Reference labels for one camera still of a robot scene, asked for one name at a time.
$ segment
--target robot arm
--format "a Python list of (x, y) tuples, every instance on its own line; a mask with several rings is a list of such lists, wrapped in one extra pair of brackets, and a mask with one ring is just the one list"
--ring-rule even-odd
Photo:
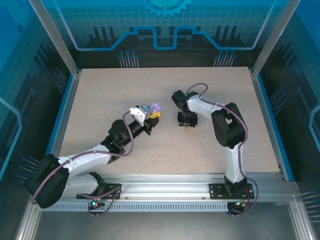
[[(181, 112), (178, 113), (178, 122), (180, 126), (195, 127), (198, 124), (197, 114), (203, 115), (212, 120), (215, 137), (224, 147), (226, 159), (225, 188), (232, 196), (237, 189), (247, 185), (247, 179), (240, 173), (239, 166), (239, 144), (245, 139), (245, 130), (241, 123), (226, 109), (232, 110), (241, 119), (242, 116), (238, 107), (234, 103), (209, 104), (211, 101), (201, 97), (197, 92), (184, 94), (181, 90), (172, 95), (173, 102)], [(243, 146), (240, 148), (241, 166), (243, 166)]]
[[(151, 114), (148, 107), (136, 106), (130, 109), (130, 113), (134, 118), (128, 125), (132, 137), (136, 138), (142, 132), (151, 135), (152, 128), (159, 122), (160, 112)], [(65, 164), (49, 178), (36, 196), (35, 200), (41, 208), (48, 208), (63, 197), (82, 193), (99, 196), (105, 192), (106, 183), (96, 172), (91, 172), (91, 169), (110, 164), (121, 156), (127, 156), (129, 152), (124, 154), (124, 147), (131, 142), (122, 119), (113, 122), (108, 133), (99, 145), (90, 150), (63, 157), (49, 154), (41, 159), (25, 183), (31, 195), (35, 194), (54, 169)]]

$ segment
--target purple object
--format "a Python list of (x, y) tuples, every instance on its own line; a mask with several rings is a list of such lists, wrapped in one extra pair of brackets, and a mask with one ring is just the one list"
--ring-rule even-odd
[(160, 110), (161, 110), (161, 107), (160, 107), (159, 103), (157, 103), (157, 102), (151, 103), (150, 111), (152, 114), (160, 112)]

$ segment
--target yellow block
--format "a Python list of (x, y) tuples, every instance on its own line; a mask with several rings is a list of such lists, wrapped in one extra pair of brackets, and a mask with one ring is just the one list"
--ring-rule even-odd
[(149, 117), (149, 118), (151, 118), (151, 119), (155, 119), (155, 118), (157, 118), (157, 117), (159, 117), (159, 118), (160, 118), (160, 115), (161, 115), (161, 112), (160, 112), (160, 111), (158, 111), (158, 112), (156, 112), (156, 113), (154, 113), (154, 114), (150, 115), (150, 117)]

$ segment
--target speckled tabletop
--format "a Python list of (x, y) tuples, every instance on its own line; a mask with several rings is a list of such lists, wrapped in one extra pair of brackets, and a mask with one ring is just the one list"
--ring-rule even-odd
[[(195, 128), (179, 127), (179, 110), (171, 100), (173, 92), (186, 92), (200, 82), (209, 86), (207, 99), (237, 104), (249, 131), (243, 150), (245, 171), (278, 171), (247, 67), (83, 69), (60, 156), (93, 148), (129, 108), (158, 102), (161, 119), (152, 134), (137, 137), (131, 155), (93, 170), (101, 174), (224, 173), (224, 148), (215, 138), (212, 121), (199, 115)], [(202, 89), (197, 86), (194, 91)]]

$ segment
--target gear graphic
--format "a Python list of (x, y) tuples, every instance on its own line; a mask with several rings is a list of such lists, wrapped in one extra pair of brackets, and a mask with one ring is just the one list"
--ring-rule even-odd
[(5, 7), (18, 24), (27, 20), (30, 14), (27, 0), (0, 0), (0, 7)]
[(173, 17), (174, 14), (180, 14), (180, 10), (187, 9), (186, 5), (191, 4), (191, 0), (142, 0), (145, 10), (157, 17), (168, 15)]

